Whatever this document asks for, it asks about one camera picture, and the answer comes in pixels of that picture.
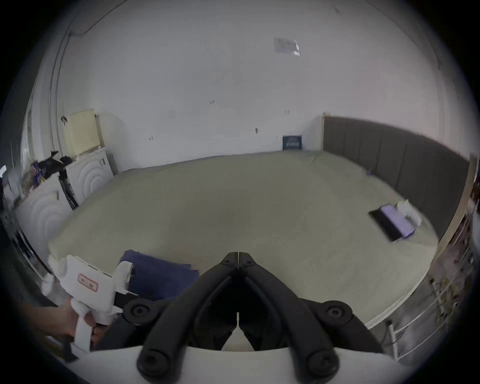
bed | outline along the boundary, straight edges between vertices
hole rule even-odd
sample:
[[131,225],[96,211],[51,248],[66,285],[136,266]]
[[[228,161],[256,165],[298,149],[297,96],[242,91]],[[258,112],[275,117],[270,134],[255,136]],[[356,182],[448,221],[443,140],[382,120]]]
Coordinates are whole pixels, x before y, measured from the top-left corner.
[[328,152],[273,152],[132,169],[93,193],[49,242],[112,272],[133,249],[200,273],[248,252],[299,297],[341,300],[373,327],[423,280],[438,237],[422,215],[391,243],[368,212],[402,196]]

purple phone case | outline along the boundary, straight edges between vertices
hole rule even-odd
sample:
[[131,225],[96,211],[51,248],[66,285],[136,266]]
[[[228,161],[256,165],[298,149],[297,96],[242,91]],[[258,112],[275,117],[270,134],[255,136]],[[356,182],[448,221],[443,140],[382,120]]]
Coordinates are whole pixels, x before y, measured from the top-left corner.
[[384,205],[380,210],[388,217],[392,224],[400,231],[402,237],[410,236],[415,232],[415,228],[405,219],[393,205]]

finger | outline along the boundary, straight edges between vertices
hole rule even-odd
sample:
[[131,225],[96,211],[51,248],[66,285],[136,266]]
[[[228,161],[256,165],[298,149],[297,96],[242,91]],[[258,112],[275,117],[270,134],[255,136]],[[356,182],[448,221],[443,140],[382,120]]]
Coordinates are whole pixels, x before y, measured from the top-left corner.
[[91,327],[96,326],[96,321],[95,321],[95,319],[93,318],[93,315],[92,315],[91,312],[89,312],[89,313],[87,313],[87,314],[85,315],[84,320],[85,320],[85,322],[86,322],[89,326],[91,326]]

white wall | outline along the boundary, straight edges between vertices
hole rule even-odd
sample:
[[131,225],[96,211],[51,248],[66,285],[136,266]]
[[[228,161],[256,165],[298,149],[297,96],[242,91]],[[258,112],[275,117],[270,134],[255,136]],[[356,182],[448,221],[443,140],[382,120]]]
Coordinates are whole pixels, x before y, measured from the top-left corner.
[[[119,2],[85,11],[76,31]],[[274,37],[297,40],[301,55],[274,52]],[[284,134],[316,149],[324,111],[468,157],[480,148],[478,111],[435,39],[410,9],[383,1],[130,0],[70,39],[58,118],[94,108],[119,171],[279,150]]]

screw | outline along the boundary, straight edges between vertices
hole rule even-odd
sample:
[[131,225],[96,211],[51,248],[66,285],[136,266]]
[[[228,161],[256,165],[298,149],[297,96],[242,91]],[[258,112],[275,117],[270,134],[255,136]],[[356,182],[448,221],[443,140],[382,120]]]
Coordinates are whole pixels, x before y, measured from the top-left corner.
[[150,312],[150,309],[146,305],[136,305],[132,308],[132,315],[134,317],[142,317],[145,316],[147,313]]
[[330,307],[327,310],[327,315],[338,319],[339,317],[343,316],[343,309],[340,307]]
[[315,352],[308,359],[308,369],[316,376],[330,377],[338,371],[338,358],[332,350]]

